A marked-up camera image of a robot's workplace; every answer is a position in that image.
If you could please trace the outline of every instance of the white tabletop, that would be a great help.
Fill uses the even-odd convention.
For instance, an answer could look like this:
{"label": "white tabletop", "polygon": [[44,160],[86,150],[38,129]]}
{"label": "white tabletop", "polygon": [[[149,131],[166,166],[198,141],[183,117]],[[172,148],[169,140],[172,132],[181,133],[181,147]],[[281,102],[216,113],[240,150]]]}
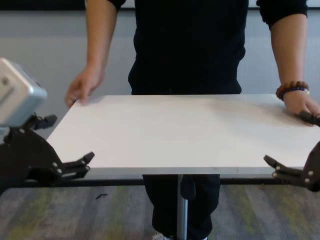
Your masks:
{"label": "white tabletop", "polygon": [[272,94],[103,96],[48,138],[62,162],[92,151],[108,175],[269,174],[265,155],[301,168],[319,140]]}

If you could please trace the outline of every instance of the gray wall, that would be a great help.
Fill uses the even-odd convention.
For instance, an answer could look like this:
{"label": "gray wall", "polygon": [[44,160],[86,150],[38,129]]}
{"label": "gray wall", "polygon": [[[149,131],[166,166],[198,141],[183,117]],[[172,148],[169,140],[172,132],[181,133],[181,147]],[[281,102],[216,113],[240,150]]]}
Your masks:
{"label": "gray wall", "polygon": [[[309,32],[305,80],[320,102],[320,11],[309,12]],[[121,11],[112,42],[106,81],[95,95],[130,93],[128,73],[135,59],[134,12]],[[270,32],[258,11],[248,13],[246,56],[239,65],[238,79],[243,93],[274,93],[279,78],[274,61]],[[86,61],[84,12],[1,12],[0,56],[28,68],[47,89],[48,100],[39,108],[42,116],[56,114],[59,121],[68,109],[66,90]],[[40,134],[48,137],[53,128]]]}

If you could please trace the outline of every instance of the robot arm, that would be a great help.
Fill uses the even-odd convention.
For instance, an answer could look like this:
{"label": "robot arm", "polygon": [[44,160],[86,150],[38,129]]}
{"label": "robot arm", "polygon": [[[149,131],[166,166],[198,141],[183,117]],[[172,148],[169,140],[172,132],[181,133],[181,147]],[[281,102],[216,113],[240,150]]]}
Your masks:
{"label": "robot arm", "polygon": [[[320,127],[320,118],[308,112],[301,112],[299,117],[310,124]],[[310,152],[303,170],[289,168],[266,155],[266,163],[275,169],[272,177],[280,183],[304,187],[312,192],[320,191],[320,142]]]}
{"label": "robot arm", "polygon": [[94,157],[92,152],[62,163],[52,146],[36,134],[57,120],[55,115],[42,118],[34,113],[46,98],[46,90],[27,71],[0,58],[0,128],[8,130],[0,144],[0,194],[25,180],[53,185],[83,178],[90,169],[87,164]]}

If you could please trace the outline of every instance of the person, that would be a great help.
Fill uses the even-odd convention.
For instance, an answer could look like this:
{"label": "person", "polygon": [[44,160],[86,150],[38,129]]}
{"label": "person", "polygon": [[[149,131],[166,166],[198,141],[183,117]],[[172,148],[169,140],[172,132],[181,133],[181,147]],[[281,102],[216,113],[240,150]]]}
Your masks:
{"label": "person", "polygon": [[[117,13],[125,0],[88,0],[87,64],[74,79],[65,101],[85,103],[105,77]],[[280,83],[304,81],[307,38],[306,0],[258,0]],[[135,62],[128,75],[132,95],[240,94],[238,64],[245,55],[248,0],[135,0]],[[283,95],[292,114],[320,114],[319,104],[305,91]],[[153,204],[153,239],[174,239],[177,223],[176,175],[144,175]],[[207,239],[211,213],[219,203],[220,176],[194,175],[196,196],[189,202],[188,239]]]}

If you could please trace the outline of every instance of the black pants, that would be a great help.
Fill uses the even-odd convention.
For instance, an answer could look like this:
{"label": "black pants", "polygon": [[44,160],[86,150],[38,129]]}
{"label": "black pants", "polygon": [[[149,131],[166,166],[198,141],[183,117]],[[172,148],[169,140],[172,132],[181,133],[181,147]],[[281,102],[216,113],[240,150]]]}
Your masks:
{"label": "black pants", "polygon": [[[204,94],[239,94],[238,82],[219,87],[191,87],[190,85],[170,86],[168,79],[155,77],[147,69],[138,70],[133,66],[129,75],[132,95],[204,95]],[[153,204],[152,226],[165,236],[177,233],[177,175],[143,175],[147,195]],[[202,240],[213,229],[211,213],[217,208],[220,192],[219,175],[193,175],[195,198],[188,202],[188,237]]]}

